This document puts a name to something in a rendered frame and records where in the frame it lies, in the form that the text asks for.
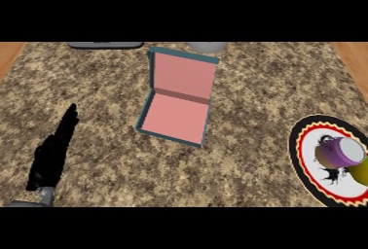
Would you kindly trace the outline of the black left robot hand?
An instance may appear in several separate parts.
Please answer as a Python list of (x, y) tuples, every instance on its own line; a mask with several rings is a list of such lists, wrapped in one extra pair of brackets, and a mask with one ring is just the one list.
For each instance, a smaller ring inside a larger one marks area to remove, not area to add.
[(35, 148), (26, 181), (27, 191), (35, 191), (41, 187), (55, 187), (57, 185), (76, 124), (76, 104), (72, 103), (58, 122), (55, 131), (47, 136), (41, 145)]

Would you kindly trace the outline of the open teal pink cardboard box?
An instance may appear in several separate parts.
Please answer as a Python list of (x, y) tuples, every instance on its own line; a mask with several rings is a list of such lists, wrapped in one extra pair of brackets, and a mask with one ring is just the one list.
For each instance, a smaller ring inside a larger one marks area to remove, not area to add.
[(202, 147), (218, 58), (150, 47), (149, 94), (135, 122), (143, 134)]

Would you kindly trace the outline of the black red white patterned plate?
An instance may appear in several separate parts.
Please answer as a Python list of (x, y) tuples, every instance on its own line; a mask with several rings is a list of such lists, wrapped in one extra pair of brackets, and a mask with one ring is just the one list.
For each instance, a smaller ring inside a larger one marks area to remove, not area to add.
[(368, 187), (358, 184), (348, 167), (326, 168), (314, 158), (314, 148), (323, 135), (354, 139), (368, 158), (368, 136), (341, 119), (310, 115), (289, 132), (289, 160), (298, 180), (313, 197), (329, 207), (368, 207)]

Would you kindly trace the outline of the purple rimmed can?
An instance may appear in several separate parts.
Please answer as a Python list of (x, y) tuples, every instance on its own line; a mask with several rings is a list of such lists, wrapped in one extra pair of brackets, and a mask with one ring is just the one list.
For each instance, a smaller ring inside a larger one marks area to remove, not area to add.
[(364, 150), (354, 139), (323, 135), (314, 148), (314, 158), (326, 168), (338, 169), (363, 162)]

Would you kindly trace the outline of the dark grey flat appliance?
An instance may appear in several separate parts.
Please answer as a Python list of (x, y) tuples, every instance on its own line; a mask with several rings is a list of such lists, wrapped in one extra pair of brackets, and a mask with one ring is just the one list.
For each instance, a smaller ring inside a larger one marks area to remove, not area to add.
[(143, 42), (67, 42), (67, 45), (78, 50), (123, 50), (140, 48)]

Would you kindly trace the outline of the pale grey round cup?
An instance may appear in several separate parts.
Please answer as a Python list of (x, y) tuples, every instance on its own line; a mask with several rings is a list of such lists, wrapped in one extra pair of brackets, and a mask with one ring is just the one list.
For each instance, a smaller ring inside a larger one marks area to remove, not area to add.
[(227, 42), (187, 42), (186, 44), (197, 53), (217, 53), (227, 46)]

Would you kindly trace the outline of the yellow green round fruit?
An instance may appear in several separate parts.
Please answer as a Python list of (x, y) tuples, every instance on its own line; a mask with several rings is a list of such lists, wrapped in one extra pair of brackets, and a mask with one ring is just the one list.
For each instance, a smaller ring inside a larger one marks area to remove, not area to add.
[(363, 186), (368, 187), (368, 158), (364, 159), (364, 161), (351, 166), (348, 169), (348, 174), (353, 178), (353, 180), (361, 184)]

